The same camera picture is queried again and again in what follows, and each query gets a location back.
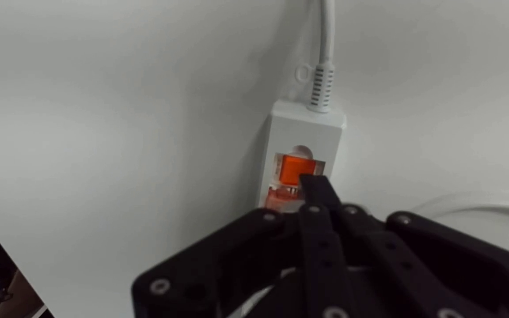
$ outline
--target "black mechanical part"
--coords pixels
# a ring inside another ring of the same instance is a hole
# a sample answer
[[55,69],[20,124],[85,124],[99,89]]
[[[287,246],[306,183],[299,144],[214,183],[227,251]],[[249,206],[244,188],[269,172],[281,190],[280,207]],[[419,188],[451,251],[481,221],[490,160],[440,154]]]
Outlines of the black mechanical part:
[[509,318],[509,251],[303,177],[299,214],[258,209],[140,276],[136,318]]

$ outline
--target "white cable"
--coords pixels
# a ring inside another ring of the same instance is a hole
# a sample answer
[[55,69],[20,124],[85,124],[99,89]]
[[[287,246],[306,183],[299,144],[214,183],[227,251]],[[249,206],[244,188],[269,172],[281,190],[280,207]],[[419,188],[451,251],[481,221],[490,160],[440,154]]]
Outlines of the white cable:
[[327,114],[331,91],[334,84],[334,66],[333,66],[334,43],[336,43],[334,0],[320,0],[320,11],[322,11],[320,62],[315,71],[310,110],[317,114]]
[[46,306],[43,306],[32,318],[41,318],[46,312]]
[[333,64],[333,55],[336,48],[336,4],[334,0],[322,2],[322,48],[320,64]]
[[509,216],[509,193],[462,193],[414,209],[414,213],[430,220],[469,211],[488,211]]

